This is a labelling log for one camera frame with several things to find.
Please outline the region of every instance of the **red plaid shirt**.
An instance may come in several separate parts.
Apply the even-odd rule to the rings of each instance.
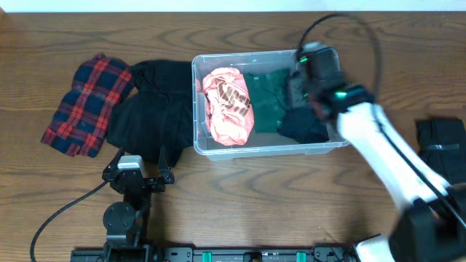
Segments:
[[[71,91],[62,99],[42,142],[69,156],[95,157],[105,138],[113,107],[133,88],[129,66],[96,55],[80,65]]]

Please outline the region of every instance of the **black garment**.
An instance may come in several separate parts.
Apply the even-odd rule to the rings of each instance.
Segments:
[[[449,183],[466,182],[466,131],[461,119],[431,119],[416,125],[421,159]]]
[[[163,144],[174,167],[193,145],[191,63],[150,60],[131,73],[139,92],[114,109],[107,141],[154,163]]]
[[[310,106],[289,110],[282,120],[278,133],[287,138],[293,138],[298,143],[328,141],[326,125],[315,116]]]

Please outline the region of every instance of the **clear plastic bin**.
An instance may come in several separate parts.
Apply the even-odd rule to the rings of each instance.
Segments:
[[[251,131],[243,146],[224,146],[212,138],[205,123],[206,98],[202,93],[202,80],[211,71],[220,67],[235,67],[242,74],[265,74],[294,66],[295,50],[252,52],[224,55],[198,55],[192,61],[193,79],[193,126],[194,149],[211,161],[251,156],[275,156],[287,154],[326,154],[334,148],[349,143],[331,127],[327,126],[326,143],[300,144],[278,133],[255,133]]]

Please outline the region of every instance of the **pink garment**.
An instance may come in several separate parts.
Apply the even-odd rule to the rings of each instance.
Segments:
[[[207,124],[213,139],[225,146],[244,145],[254,126],[248,88],[236,68],[217,68],[202,81]]]

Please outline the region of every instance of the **wooden table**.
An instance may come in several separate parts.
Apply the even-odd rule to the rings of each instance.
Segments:
[[[94,159],[40,143],[78,65],[97,52],[129,64],[199,54],[292,49],[322,13],[11,14],[0,20],[0,258],[27,261],[40,225],[101,183],[117,149]],[[414,121],[466,120],[466,24],[461,13],[365,13],[384,53],[380,103],[417,148]],[[363,31],[335,20],[312,32],[335,46],[348,74],[369,86]],[[351,146],[322,156],[209,162],[187,148],[176,184],[154,197],[150,235],[212,246],[306,246],[388,233],[397,218],[379,179]],[[58,216],[36,246],[39,261],[69,261],[75,247],[105,242],[105,187]]]

